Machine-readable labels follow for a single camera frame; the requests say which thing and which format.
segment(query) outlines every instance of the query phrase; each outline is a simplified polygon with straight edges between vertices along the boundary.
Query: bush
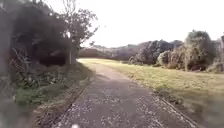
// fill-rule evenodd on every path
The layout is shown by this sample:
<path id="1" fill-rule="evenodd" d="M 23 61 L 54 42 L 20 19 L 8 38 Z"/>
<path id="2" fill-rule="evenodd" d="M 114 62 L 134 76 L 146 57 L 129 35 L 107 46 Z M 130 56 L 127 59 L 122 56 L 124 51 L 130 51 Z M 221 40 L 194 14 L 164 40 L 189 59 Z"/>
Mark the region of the bush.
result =
<path id="1" fill-rule="evenodd" d="M 44 97 L 40 92 L 35 90 L 19 89 L 16 93 L 16 103 L 19 105 L 40 105 L 44 101 Z"/>
<path id="2" fill-rule="evenodd" d="M 78 57 L 109 58 L 110 55 L 94 48 L 83 48 L 79 51 Z"/>
<path id="3" fill-rule="evenodd" d="M 170 69 L 184 69 L 185 51 L 186 48 L 184 46 L 181 46 L 171 52 L 170 62 L 167 67 Z"/>
<path id="4" fill-rule="evenodd" d="M 207 32 L 192 31 L 186 38 L 186 70 L 205 70 L 215 58 L 215 48 Z"/>
<path id="5" fill-rule="evenodd" d="M 136 64 L 137 60 L 135 56 L 132 56 L 129 60 L 128 60 L 129 64 Z"/>
<path id="6" fill-rule="evenodd" d="M 140 52 L 136 55 L 136 60 L 144 64 L 156 64 L 160 53 L 172 49 L 173 44 L 166 41 L 153 41 L 148 46 L 140 50 Z"/>
<path id="7" fill-rule="evenodd" d="M 21 72 L 29 72 L 37 62 L 46 66 L 66 64 L 71 44 L 64 36 L 66 26 L 62 16 L 43 2 L 24 4 L 13 26 L 10 49 L 16 64 L 12 68 L 19 65 Z"/>
<path id="8" fill-rule="evenodd" d="M 158 57 L 158 63 L 163 66 L 167 67 L 171 59 L 171 51 L 165 51 L 161 53 Z"/>

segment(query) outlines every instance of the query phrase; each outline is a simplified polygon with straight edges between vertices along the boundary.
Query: overcast sky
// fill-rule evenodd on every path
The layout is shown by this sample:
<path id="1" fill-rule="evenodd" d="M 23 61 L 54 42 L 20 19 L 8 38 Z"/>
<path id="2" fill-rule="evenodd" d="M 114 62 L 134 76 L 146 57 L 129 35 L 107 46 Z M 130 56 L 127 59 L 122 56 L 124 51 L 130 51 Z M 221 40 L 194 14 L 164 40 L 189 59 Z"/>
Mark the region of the overcast sky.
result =
<path id="1" fill-rule="evenodd" d="M 60 1 L 50 0 L 56 11 L 62 9 Z M 78 3 L 99 18 L 101 28 L 92 40 L 108 47 L 149 40 L 185 40 L 193 29 L 207 31 L 212 39 L 224 32 L 223 0 L 79 0 Z"/>

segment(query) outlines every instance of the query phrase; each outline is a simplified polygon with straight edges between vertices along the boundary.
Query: dry grass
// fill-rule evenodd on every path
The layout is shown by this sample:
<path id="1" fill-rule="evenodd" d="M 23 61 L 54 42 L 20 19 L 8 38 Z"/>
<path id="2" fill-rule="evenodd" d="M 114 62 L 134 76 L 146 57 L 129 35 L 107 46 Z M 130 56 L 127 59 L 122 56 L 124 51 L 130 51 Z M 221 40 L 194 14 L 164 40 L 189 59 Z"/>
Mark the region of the dry grass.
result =
<path id="1" fill-rule="evenodd" d="M 222 74 L 128 65 L 106 59 L 81 59 L 81 62 L 110 66 L 137 82 L 152 88 L 156 94 L 165 97 L 170 102 L 184 106 L 188 112 L 204 120 L 209 120 L 205 118 L 211 111 L 222 111 L 213 110 L 216 106 L 214 101 L 224 99 L 224 75 Z"/>

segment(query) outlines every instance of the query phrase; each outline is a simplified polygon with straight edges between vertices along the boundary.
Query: grass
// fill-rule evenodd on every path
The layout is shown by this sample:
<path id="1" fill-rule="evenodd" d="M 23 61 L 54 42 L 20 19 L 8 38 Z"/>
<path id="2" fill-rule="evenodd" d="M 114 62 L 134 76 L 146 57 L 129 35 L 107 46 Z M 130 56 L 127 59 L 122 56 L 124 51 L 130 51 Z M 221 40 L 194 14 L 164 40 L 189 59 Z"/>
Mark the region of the grass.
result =
<path id="1" fill-rule="evenodd" d="M 27 109 L 32 127 L 50 128 L 88 85 L 92 72 L 77 63 L 70 67 L 47 68 L 41 77 L 33 75 L 32 80 L 22 79 L 16 83 L 15 101 Z"/>
<path id="2" fill-rule="evenodd" d="M 206 113 L 213 111 L 210 109 L 216 105 L 214 101 L 224 99 L 224 75 L 222 74 L 128 65 L 106 59 L 81 59 L 81 61 L 84 64 L 98 63 L 110 66 L 140 84 L 152 88 L 156 94 L 168 101 L 184 106 L 188 112 L 200 118 L 204 118 L 203 116 L 207 118 Z"/>

